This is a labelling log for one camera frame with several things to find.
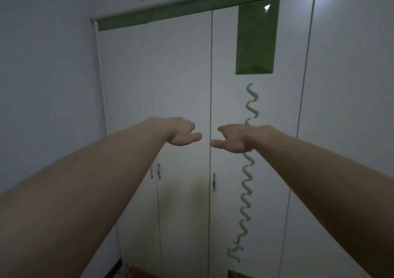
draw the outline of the green strip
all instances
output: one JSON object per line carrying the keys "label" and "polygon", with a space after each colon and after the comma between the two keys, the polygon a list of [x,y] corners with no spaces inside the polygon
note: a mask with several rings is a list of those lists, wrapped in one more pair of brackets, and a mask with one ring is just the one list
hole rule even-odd
{"label": "green strip", "polygon": [[193,0],[179,4],[150,9],[135,13],[121,14],[115,17],[109,17],[97,20],[98,30],[110,30],[121,27],[128,27],[148,22],[169,19],[179,16],[190,15],[225,7],[239,6],[262,0]]}
{"label": "green strip", "polygon": [[239,6],[235,75],[273,73],[279,2]]}
{"label": "green strip", "polygon": [[236,271],[228,270],[227,271],[227,278],[253,278],[253,277],[246,276],[244,274],[240,274],[240,273],[238,273]]}

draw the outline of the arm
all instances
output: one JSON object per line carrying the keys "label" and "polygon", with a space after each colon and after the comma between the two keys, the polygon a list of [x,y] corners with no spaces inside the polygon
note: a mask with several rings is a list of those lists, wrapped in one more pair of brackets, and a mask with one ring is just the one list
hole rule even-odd
{"label": "arm", "polygon": [[257,150],[365,271],[394,277],[394,180],[272,126],[219,131],[226,140],[212,140],[213,147]]}
{"label": "arm", "polygon": [[199,141],[194,127],[150,117],[0,196],[0,277],[80,277],[164,143]]}

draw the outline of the green spiral decoration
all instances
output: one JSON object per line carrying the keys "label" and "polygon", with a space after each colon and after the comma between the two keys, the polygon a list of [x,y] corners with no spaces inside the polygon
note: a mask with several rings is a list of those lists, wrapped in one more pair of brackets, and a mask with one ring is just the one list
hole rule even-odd
{"label": "green spiral decoration", "polygon": [[[246,91],[253,97],[253,100],[249,100],[246,103],[246,109],[248,109],[250,112],[252,112],[254,114],[253,118],[256,118],[259,116],[259,112],[253,108],[252,106],[250,106],[251,102],[256,102],[257,99],[259,98],[259,95],[250,88],[250,86],[253,83],[249,83],[246,87]],[[252,119],[252,117],[249,117],[247,120],[245,120],[245,125],[250,126],[249,121]],[[239,225],[242,228],[242,232],[238,234],[237,236],[237,240],[233,241],[233,243],[235,244],[235,246],[233,248],[228,247],[227,249],[227,255],[232,258],[237,260],[238,262],[241,261],[241,258],[235,254],[235,252],[237,252],[238,250],[243,250],[244,247],[240,245],[241,243],[241,237],[246,237],[246,235],[248,234],[249,230],[245,225],[245,222],[249,222],[251,220],[250,215],[247,213],[247,211],[245,209],[250,209],[252,204],[251,202],[246,198],[246,196],[249,196],[250,194],[252,194],[252,189],[246,184],[248,181],[252,181],[253,180],[253,175],[249,172],[249,170],[247,169],[249,166],[253,166],[256,161],[254,160],[254,158],[252,156],[250,156],[248,153],[244,153],[243,154],[244,157],[246,158],[246,160],[248,160],[250,162],[250,164],[246,164],[242,167],[242,172],[245,174],[245,176],[247,177],[246,179],[244,179],[241,182],[242,187],[246,190],[245,193],[241,194],[241,200],[246,204],[246,206],[242,206],[239,211],[241,212],[242,216],[245,217],[245,219],[241,219],[239,221]]]}

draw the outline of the brown floor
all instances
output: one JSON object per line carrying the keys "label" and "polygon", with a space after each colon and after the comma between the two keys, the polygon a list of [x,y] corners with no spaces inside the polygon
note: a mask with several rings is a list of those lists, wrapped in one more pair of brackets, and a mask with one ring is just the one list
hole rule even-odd
{"label": "brown floor", "polygon": [[158,278],[140,269],[130,267],[119,278]]}

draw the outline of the wardrobe door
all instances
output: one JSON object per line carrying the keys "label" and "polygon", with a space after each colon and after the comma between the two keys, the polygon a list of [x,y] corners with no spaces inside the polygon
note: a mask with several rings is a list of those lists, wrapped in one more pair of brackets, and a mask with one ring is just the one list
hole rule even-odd
{"label": "wardrobe door", "polygon": [[[269,2],[264,10],[270,9]],[[292,136],[297,125],[305,71],[308,34],[313,0],[280,0],[276,50],[272,74],[235,75],[237,56],[238,7],[213,11],[212,22],[212,131],[213,139],[223,139],[217,128],[240,123],[254,115],[245,104],[253,97],[246,91],[249,83],[259,98],[251,105],[259,116],[253,126],[270,124]],[[240,262],[227,256],[244,219],[239,208],[245,206],[240,195],[246,178],[242,167],[249,164],[242,154],[211,149],[210,193],[210,278],[225,278],[227,270],[251,277],[278,278],[288,207],[289,188],[280,176],[255,151],[256,164],[249,168],[253,193],[248,197],[251,216],[245,222],[249,233],[241,239],[243,251],[235,252]]]}
{"label": "wardrobe door", "polygon": [[[100,32],[108,133],[152,115],[148,24]],[[123,263],[161,274],[155,170],[146,174],[118,221]]]}
{"label": "wardrobe door", "polygon": [[211,12],[149,23],[154,114],[182,116],[203,140],[157,157],[163,277],[208,274]]}
{"label": "wardrobe door", "polygon": [[[316,0],[299,138],[394,177],[394,0]],[[291,193],[282,277],[369,277]]]}

